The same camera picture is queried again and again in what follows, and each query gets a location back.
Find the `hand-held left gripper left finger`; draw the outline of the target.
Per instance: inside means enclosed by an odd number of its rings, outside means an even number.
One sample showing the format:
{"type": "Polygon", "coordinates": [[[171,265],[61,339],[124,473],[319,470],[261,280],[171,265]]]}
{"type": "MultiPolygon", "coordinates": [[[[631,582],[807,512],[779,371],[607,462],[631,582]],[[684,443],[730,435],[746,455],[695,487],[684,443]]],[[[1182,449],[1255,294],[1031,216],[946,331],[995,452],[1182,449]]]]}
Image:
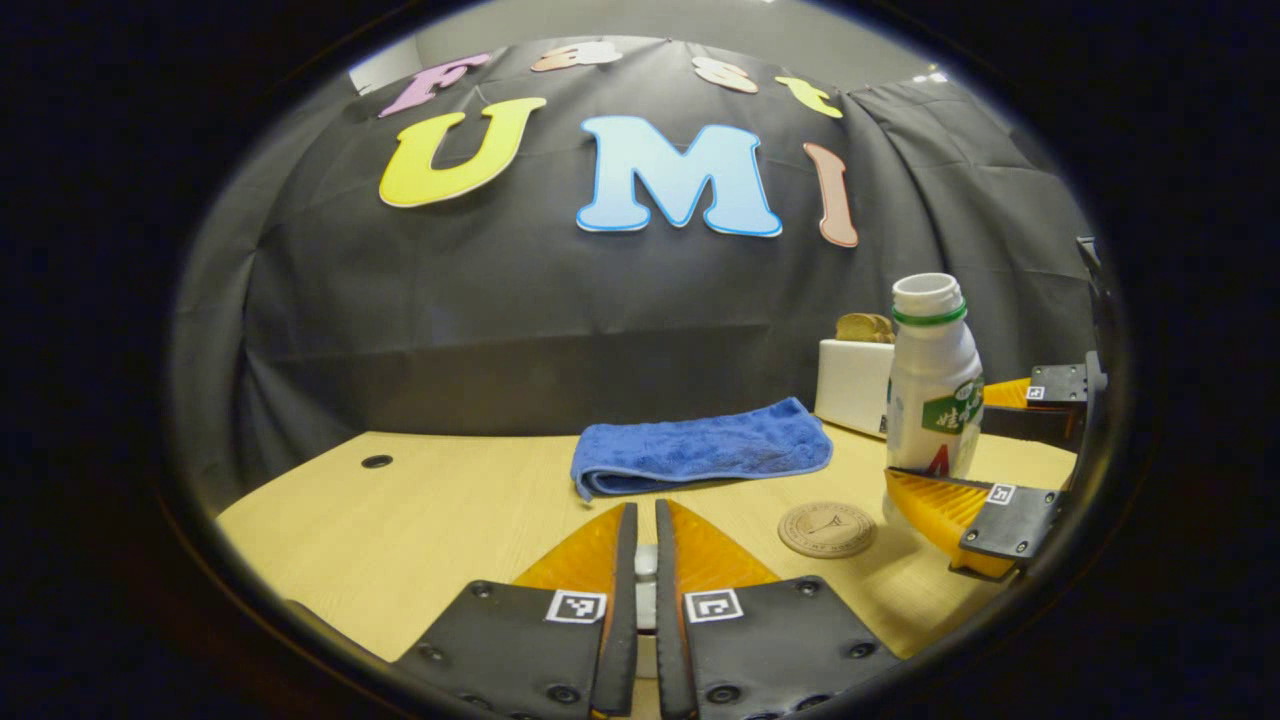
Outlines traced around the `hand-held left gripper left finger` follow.
{"type": "Polygon", "coordinates": [[[637,507],[586,521],[511,583],[474,580],[396,661],[506,719],[627,717],[637,669],[637,507]]]}

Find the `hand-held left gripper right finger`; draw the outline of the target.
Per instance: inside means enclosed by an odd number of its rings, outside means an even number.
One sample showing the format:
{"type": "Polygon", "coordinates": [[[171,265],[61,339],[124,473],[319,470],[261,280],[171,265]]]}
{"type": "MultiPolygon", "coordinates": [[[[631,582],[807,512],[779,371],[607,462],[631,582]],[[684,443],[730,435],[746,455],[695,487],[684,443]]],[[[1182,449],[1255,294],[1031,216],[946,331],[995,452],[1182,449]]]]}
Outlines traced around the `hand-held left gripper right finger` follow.
{"type": "Polygon", "coordinates": [[[664,719],[791,719],[855,697],[900,657],[822,577],[782,578],[707,519],[655,502],[664,719]]]}

